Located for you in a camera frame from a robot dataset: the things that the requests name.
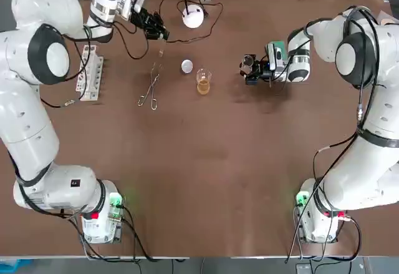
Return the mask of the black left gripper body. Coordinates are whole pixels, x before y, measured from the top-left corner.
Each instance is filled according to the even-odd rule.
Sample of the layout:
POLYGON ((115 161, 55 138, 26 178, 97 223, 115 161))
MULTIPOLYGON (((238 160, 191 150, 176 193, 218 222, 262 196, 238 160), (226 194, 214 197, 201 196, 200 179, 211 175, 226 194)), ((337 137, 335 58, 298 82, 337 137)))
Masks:
POLYGON ((145 8, 141 8, 140 12, 133 10, 130 15, 130 22, 144 31, 156 29, 153 15, 145 8))

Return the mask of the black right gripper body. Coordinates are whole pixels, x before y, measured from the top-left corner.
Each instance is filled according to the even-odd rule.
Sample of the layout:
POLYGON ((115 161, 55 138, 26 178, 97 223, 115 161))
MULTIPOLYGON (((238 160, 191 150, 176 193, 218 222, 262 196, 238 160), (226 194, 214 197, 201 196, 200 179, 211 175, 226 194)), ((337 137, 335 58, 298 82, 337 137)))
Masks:
POLYGON ((264 82, 271 83, 274 78, 274 70, 271 70, 270 63, 267 61, 260 61, 258 63, 256 76, 264 82))

